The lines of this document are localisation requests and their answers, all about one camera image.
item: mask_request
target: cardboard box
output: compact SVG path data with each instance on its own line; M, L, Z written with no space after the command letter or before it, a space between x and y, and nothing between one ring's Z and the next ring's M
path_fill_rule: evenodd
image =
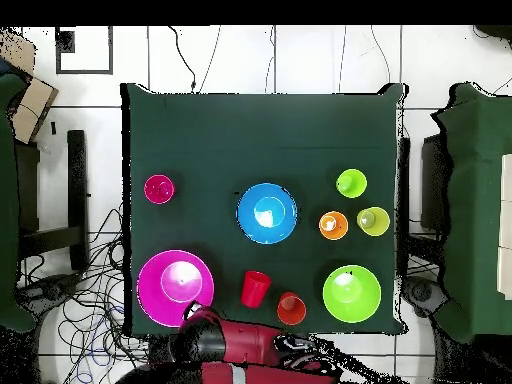
M20 35L8 30L0 32L0 57L22 71L20 76L25 76L28 84L21 100L13 102L14 110L9 114L16 139L28 143L41 128L58 90L32 76L35 46Z
M58 90L51 85L37 78L32 78L12 117L12 125L17 140L23 143L34 140L57 93Z
M36 47L21 35L9 30L0 31L0 57L23 72L34 75Z

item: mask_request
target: magenta cup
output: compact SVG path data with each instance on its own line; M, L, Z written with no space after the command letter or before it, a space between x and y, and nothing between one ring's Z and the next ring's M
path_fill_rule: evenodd
M151 203L161 205L174 195L174 184L165 175L152 175L144 184L144 194Z
M262 272L247 271L240 300L248 308L257 308L260 306L271 282L271 278Z

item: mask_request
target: magenta bowl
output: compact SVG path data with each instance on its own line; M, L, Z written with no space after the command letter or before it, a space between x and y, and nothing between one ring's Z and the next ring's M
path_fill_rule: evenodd
M179 327L190 302L212 304L213 277L205 263L192 253L167 250L153 256L142 267L137 298L153 321L166 327Z
M166 175L152 175L144 184L144 194L151 203L161 205L171 200L174 184Z

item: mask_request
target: red cup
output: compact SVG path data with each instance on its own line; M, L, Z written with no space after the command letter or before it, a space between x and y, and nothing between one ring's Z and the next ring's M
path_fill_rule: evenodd
M270 287L272 279L258 271L247 271L242 289L242 303L248 308L257 308Z
M306 316L306 305L295 293L283 293L277 305L277 316L286 325L297 325Z

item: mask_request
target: orange cup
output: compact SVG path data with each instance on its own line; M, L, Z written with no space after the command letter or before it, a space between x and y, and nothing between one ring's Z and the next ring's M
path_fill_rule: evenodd
M322 215L318 227L326 239L339 240L347 234L348 221L342 213L331 211Z
M286 325L297 325L306 316L306 305L292 292L281 295L277 305L277 317Z

